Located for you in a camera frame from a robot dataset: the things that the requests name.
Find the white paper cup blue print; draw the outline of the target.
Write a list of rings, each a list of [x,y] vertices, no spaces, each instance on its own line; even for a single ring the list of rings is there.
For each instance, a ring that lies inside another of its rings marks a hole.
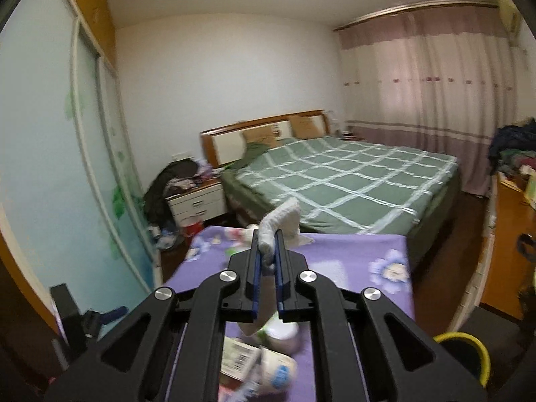
[[[252,383],[253,395],[261,397],[286,392],[296,375],[297,363],[292,357],[261,347],[248,379]]]

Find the green plaid bed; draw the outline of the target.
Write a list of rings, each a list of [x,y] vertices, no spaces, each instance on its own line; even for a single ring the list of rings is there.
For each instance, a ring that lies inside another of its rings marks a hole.
[[[455,157],[332,136],[248,144],[226,166],[223,189],[235,210],[258,221],[294,197],[300,226],[325,234],[398,234],[411,267],[431,249],[461,193]]]

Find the white barcode package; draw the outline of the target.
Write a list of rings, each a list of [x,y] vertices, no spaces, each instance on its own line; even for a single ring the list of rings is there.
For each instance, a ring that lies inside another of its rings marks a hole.
[[[259,347],[241,342],[238,338],[225,337],[222,348],[221,373],[230,379],[244,381],[257,364]]]

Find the brown pillow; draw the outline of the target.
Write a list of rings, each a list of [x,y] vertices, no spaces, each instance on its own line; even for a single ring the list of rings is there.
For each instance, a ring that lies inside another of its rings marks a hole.
[[[260,143],[268,146],[270,149],[276,148],[280,145],[271,125],[253,127],[243,130],[242,136],[245,139],[246,144]]]
[[[288,121],[292,127],[292,134],[297,139],[315,139],[324,136],[324,131],[317,127],[313,118],[291,115]]]

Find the white tissue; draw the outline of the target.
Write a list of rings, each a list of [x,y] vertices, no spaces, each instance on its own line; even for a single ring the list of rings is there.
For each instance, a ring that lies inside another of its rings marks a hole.
[[[260,224],[248,226],[242,232],[243,245],[252,245],[254,231],[258,232],[258,246],[262,257],[262,277],[260,286],[260,306],[254,323],[240,323],[245,338],[256,339],[256,333],[276,313],[276,287],[274,273],[275,234],[282,232],[284,244],[290,248],[310,244],[314,240],[300,233],[300,202],[292,197],[266,214]]]

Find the wooden desk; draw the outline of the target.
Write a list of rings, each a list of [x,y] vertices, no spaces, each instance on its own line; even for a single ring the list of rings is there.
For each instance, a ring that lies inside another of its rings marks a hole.
[[[522,234],[535,236],[535,210],[521,192],[495,178],[495,223],[490,266],[481,303],[516,320],[522,319],[520,290],[531,281],[534,264],[517,250]]]

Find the sliding wardrobe door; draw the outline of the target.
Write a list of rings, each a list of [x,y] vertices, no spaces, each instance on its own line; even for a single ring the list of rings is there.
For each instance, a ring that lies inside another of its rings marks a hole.
[[[133,308],[158,282],[115,69],[74,0],[20,0],[1,32],[1,233],[43,303]]]

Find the pink white curtain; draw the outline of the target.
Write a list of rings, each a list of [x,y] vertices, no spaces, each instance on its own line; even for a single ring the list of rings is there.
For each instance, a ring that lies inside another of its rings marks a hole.
[[[452,155],[462,190],[484,195],[492,138],[518,109],[514,52],[498,9],[427,7],[337,36],[350,128],[370,142]]]

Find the black jacket on nightstand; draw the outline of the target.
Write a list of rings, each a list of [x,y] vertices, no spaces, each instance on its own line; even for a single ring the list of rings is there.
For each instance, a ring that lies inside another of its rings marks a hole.
[[[162,169],[143,195],[143,212],[150,224],[165,228],[174,221],[166,199],[181,194],[194,185],[199,164],[191,158],[172,161]]]

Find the brown pillow right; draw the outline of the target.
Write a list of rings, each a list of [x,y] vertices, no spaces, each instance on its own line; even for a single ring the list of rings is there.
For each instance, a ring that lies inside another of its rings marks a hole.
[[[317,127],[313,118],[291,115],[288,121],[292,127],[292,134],[297,139],[315,139],[324,136],[324,131]]]

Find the white nightstand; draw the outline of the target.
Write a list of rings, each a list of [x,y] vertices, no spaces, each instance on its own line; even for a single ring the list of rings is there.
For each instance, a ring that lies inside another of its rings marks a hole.
[[[227,212],[222,183],[216,179],[166,201],[177,225],[190,217],[207,221]]]

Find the yellow rim trash bin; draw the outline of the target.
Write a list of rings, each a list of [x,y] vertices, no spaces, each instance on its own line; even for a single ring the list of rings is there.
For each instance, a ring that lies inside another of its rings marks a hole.
[[[465,332],[446,332],[434,341],[469,370],[485,388],[490,379],[490,355],[487,347],[475,336]]]

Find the pile of clothes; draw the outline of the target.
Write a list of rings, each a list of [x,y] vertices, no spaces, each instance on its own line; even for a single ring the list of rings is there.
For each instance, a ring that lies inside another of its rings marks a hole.
[[[500,154],[503,151],[535,150],[535,118],[529,118],[525,124],[510,124],[501,127],[491,139],[488,149],[490,173],[496,173],[500,166]]]

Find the purple floral tablecloth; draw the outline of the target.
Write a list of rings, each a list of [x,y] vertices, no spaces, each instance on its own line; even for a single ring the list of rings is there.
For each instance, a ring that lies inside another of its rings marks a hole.
[[[175,291],[196,288],[205,278],[227,268],[232,255],[251,248],[245,229],[211,226],[197,234],[185,260],[164,284]],[[411,275],[406,241],[400,235],[338,235],[304,233],[294,251],[304,255],[308,267],[331,279],[337,287],[360,292],[374,287],[410,318],[414,317]],[[300,350],[293,358],[297,376],[285,392],[256,397],[257,401],[314,401],[314,365],[310,330],[300,326]]]

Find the wooden headboard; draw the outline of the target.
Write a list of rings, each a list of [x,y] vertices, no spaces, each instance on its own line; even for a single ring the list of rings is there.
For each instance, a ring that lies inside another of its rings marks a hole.
[[[241,159],[247,145],[253,142],[278,143],[294,136],[292,120],[297,116],[307,118],[322,135],[330,133],[330,124],[323,110],[310,110],[281,114],[228,124],[200,133],[201,146],[206,161],[214,168]]]

